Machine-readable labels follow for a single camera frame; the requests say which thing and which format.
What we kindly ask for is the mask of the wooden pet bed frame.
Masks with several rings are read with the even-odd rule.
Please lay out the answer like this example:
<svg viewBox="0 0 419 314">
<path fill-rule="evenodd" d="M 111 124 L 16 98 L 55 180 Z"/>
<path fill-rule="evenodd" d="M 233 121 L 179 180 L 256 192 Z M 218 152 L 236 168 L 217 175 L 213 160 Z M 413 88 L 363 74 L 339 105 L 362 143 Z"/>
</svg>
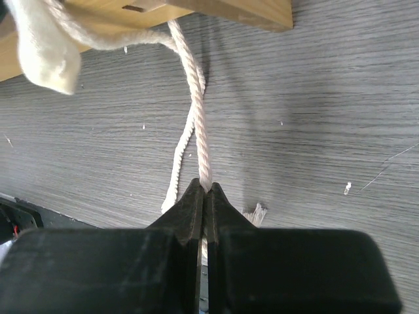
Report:
<svg viewBox="0 0 419 314">
<path fill-rule="evenodd" d="M 106 33 L 154 27 L 199 12 L 281 32 L 293 28 L 290 1 L 69 0 L 66 9 L 86 26 Z"/>
</svg>

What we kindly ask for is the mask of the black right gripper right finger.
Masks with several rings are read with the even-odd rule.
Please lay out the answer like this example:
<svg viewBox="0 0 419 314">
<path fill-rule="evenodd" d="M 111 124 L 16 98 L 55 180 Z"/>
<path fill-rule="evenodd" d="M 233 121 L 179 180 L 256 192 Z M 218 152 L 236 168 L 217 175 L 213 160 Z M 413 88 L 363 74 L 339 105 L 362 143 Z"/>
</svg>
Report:
<svg viewBox="0 0 419 314">
<path fill-rule="evenodd" d="M 378 245 L 355 230 L 257 228 L 206 198 L 210 313 L 400 313 Z"/>
</svg>

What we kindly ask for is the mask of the lemon print pet mattress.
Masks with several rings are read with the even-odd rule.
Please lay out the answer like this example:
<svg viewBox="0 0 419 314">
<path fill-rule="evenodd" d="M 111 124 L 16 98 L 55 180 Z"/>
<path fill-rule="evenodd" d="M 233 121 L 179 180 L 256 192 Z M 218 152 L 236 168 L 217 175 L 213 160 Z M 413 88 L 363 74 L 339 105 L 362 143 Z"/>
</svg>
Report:
<svg viewBox="0 0 419 314">
<path fill-rule="evenodd" d="M 196 137 L 199 182 L 205 192 L 213 183 L 206 132 L 204 92 L 206 80 L 195 60 L 177 20 L 168 21 L 169 33 L 138 29 L 101 34 L 83 26 L 59 1 L 5 1 L 14 20 L 20 68 L 35 85 L 72 95 L 81 71 L 81 55 L 76 43 L 95 50 L 117 50 L 137 44 L 162 44 L 180 58 L 191 93 L 191 106 L 183 133 L 175 148 L 169 187 L 161 212 L 177 201 L 179 175 L 184 151 L 192 135 Z"/>
</svg>

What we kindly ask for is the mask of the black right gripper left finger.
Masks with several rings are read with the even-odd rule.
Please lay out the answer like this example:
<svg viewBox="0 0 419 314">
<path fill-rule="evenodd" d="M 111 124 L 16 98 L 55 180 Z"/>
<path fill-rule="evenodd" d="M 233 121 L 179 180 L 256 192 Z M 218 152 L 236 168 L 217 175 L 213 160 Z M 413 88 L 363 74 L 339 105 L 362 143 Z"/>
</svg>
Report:
<svg viewBox="0 0 419 314">
<path fill-rule="evenodd" d="M 2 313 L 197 313 L 204 190 L 146 228 L 37 228 L 1 262 Z"/>
</svg>

